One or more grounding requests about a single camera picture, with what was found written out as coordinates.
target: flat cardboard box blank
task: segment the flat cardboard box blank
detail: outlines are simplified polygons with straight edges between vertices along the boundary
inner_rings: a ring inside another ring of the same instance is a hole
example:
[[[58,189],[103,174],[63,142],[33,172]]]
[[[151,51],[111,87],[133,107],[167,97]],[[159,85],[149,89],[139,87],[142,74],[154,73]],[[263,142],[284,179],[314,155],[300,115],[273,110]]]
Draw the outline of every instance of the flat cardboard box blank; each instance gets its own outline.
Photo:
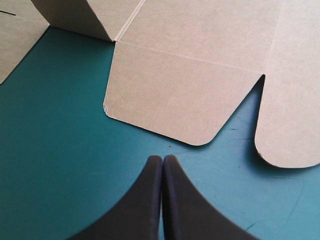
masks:
[[[278,167],[320,162],[319,1],[32,1],[55,27],[117,41],[109,117],[203,145],[265,74],[258,152]]]

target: black foam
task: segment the black foam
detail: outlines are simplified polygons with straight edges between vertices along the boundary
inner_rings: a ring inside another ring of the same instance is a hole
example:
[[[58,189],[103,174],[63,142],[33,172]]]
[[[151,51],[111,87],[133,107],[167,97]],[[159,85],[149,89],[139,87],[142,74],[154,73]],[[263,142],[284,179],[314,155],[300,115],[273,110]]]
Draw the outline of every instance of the black foam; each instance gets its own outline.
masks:
[[[70,240],[156,240],[161,201],[162,159],[150,156],[122,199]]]
[[[162,174],[165,240],[256,240],[198,192],[175,156],[165,157]]]

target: teal surface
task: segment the teal surface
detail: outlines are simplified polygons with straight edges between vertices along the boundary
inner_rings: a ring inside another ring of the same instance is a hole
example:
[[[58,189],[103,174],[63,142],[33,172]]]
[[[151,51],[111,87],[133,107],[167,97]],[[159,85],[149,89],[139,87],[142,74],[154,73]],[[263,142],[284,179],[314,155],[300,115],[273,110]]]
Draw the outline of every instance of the teal surface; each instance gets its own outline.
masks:
[[[149,155],[168,154],[248,232],[319,239],[320,168],[275,168],[255,149],[262,82],[212,142],[192,147],[105,115],[113,50],[50,28],[0,85],[1,240],[73,235],[126,193]]]

